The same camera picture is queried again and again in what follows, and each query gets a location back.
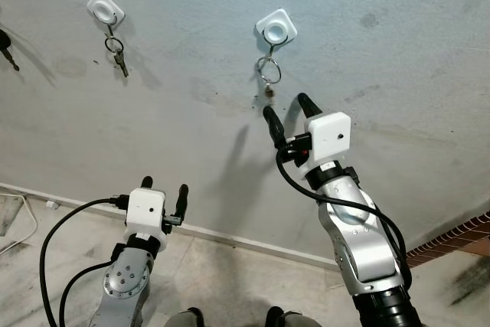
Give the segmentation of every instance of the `metal ring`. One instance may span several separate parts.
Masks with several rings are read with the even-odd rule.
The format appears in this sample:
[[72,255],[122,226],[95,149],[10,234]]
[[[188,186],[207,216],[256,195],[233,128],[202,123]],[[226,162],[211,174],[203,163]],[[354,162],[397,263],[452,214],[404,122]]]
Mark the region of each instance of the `metal ring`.
[[[279,78],[277,80],[271,80],[270,78],[267,78],[266,76],[264,76],[262,74],[262,69],[264,67],[264,65],[266,65],[266,63],[272,63],[276,66],[277,68],[277,71],[279,72]],[[281,78],[282,78],[282,74],[281,74],[281,68],[280,66],[277,64],[277,62],[274,60],[273,57],[261,57],[258,61],[257,61],[257,64],[256,64],[256,68],[257,68],[257,72],[259,73],[260,75],[260,78],[262,78],[263,80],[266,81],[266,84],[276,84],[276,83],[279,83],[281,81]]]
[[104,44],[106,45],[106,49],[107,49],[108,51],[110,51],[110,52],[111,52],[111,53],[113,53],[113,54],[117,53],[117,50],[113,51],[113,50],[112,50],[112,49],[109,47],[109,45],[107,45],[107,41],[108,41],[108,40],[114,40],[114,41],[116,41],[116,42],[117,42],[119,45],[121,45],[121,50],[120,50],[120,52],[123,52],[123,51],[124,51],[124,44],[121,42],[121,40],[120,40],[120,39],[115,38],[115,37],[113,37],[113,36],[111,36],[110,38],[106,38],[106,40],[104,41]]

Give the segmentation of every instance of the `white cable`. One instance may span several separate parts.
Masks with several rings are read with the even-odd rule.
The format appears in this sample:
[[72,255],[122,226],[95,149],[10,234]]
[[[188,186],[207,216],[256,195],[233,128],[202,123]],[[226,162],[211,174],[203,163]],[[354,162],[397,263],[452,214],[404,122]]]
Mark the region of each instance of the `white cable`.
[[34,222],[34,229],[31,231],[31,233],[27,237],[23,237],[19,241],[16,241],[15,243],[10,244],[8,247],[6,247],[4,250],[2,250],[2,252],[0,252],[0,256],[1,256],[7,250],[10,250],[11,248],[15,247],[17,244],[20,244],[23,241],[26,241],[29,237],[31,237],[36,232],[36,230],[38,229],[38,221],[36,220],[36,217],[32,213],[32,210],[31,210],[31,207],[29,206],[29,203],[25,200],[25,197],[23,195],[7,195],[4,193],[0,193],[0,196],[22,198],[22,201],[24,202],[25,209],[27,210],[29,215],[31,215],[32,221]]

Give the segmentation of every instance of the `black cable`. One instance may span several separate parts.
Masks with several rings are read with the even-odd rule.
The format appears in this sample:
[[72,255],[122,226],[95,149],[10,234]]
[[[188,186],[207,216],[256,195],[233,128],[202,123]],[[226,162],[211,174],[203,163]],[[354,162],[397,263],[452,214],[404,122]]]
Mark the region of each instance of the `black cable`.
[[89,272],[95,271],[95,270],[99,270],[101,268],[109,267],[111,264],[113,264],[113,262],[111,260],[109,262],[96,264],[95,266],[91,266],[89,268],[86,268],[83,271],[80,271],[79,273],[77,273],[77,275],[73,279],[70,280],[70,282],[67,284],[67,287],[64,288],[63,295],[61,295],[60,316],[59,316],[60,327],[65,327],[65,324],[64,324],[64,307],[67,303],[68,293],[70,292],[70,289],[75,284],[75,282],[79,278],[81,278],[83,275],[85,275]]
[[386,214],[384,214],[383,212],[381,212],[377,208],[373,209],[373,208],[365,206],[364,204],[359,204],[359,203],[355,203],[352,201],[346,201],[346,200],[338,199],[338,198],[331,198],[331,197],[327,197],[325,195],[318,195],[315,192],[312,192],[306,188],[303,188],[301,185],[296,183],[289,176],[289,174],[286,172],[286,170],[284,169],[284,164],[283,164],[281,157],[282,157],[282,154],[284,153],[285,150],[287,150],[287,148],[282,147],[281,149],[279,149],[277,151],[277,153],[276,153],[276,164],[277,164],[277,168],[279,169],[279,172],[281,173],[283,178],[295,190],[299,191],[300,193],[304,194],[305,196],[310,197],[310,198],[312,198],[318,202],[328,202],[330,204],[338,204],[341,206],[356,208],[358,210],[362,210],[362,211],[369,212],[370,214],[374,214],[375,216],[377,216],[381,220],[382,224],[386,224],[386,226],[389,227],[388,231],[385,230],[385,232],[387,232],[387,234],[391,235],[391,232],[389,231],[390,229],[394,232],[395,237],[398,241],[398,244],[396,244],[393,241],[391,243],[391,246],[393,247],[397,257],[399,258],[400,271],[401,271],[402,277],[403,277],[403,284],[405,285],[405,288],[408,290],[411,286],[411,283],[412,283],[412,274],[410,272],[410,268],[407,265],[407,255],[406,255],[407,254],[407,248],[405,246],[405,240],[403,238],[403,235],[402,235],[400,229],[397,227],[397,225]]
[[51,240],[56,230],[58,230],[58,228],[62,224],[64,224],[70,217],[74,216],[78,212],[83,211],[85,208],[88,208],[90,206],[94,206],[95,204],[113,203],[113,202],[114,200],[111,198],[98,199],[97,201],[92,201],[83,204],[78,208],[75,208],[73,211],[71,211],[69,214],[63,217],[56,225],[54,225],[51,231],[47,234],[46,239],[44,239],[43,246],[41,247],[41,255],[39,256],[39,283],[41,284],[41,296],[43,299],[44,311],[46,312],[47,321],[49,322],[50,327],[57,327],[57,326],[56,326],[56,321],[54,320],[53,312],[51,310],[51,305],[49,303],[49,296],[47,295],[47,287],[46,287],[46,273],[45,273],[44,263],[46,261],[46,249],[49,240]]

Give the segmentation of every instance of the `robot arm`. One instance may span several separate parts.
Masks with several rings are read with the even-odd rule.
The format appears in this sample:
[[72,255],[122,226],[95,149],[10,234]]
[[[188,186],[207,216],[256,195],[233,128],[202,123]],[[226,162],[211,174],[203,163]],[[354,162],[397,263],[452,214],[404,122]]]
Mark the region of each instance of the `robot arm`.
[[[350,146],[350,118],[344,113],[322,113],[304,93],[298,101],[308,119],[305,133],[291,139],[284,137],[274,110],[267,106],[263,111],[278,149],[277,165],[291,186],[317,201],[320,222],[332,239],[335,261],[362,325],[422,326],[407,292],[411,275],[400,231],[359,188],[355,170],[342,168],[338,161]],[[315,193],[289,177],[283,164],[292,160]]]
[[165,193],[152,190],[152,180],[146,177],[142,187],[129,195],[127,206],[126,244],[117,260],[103,278],[103,297],[89,325],[97,327],[139,327],[142,306],[150,291],[150,273],[158,252],[167,245],[166,235],[172,225],[182,223],[187,209],[188,186],[182,185],[176,212],[165,215]]

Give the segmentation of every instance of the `black connector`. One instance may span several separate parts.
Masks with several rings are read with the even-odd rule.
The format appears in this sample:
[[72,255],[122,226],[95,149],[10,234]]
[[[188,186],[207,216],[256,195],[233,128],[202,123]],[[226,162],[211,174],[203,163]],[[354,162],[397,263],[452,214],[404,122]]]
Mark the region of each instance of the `black connector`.
[[120,210],[128,211],[129,196],[128,195],[118,195],[117,197],[112,197],[110,199],[110,204],[115,204]]
[[359,175],[357,172],[355,172],[354,168],[352,166],[348,166],[347,168],[344,169],[345,174],[349,175],[352,180],[354,180],[354,183],[359,186]]
[[126,248],[126,245],[124,243],[117,243],[116,246],[113,249],[113,254],[110,256],[110,261],[111,262],[116,262],[117,258],[119,255],[122,253],[122,251]]
[[294,137],[294,140],[288,142],[286,145],[287,149],[293,151],[309,151],[312,149],[312,135],[311,133],[303,133]]

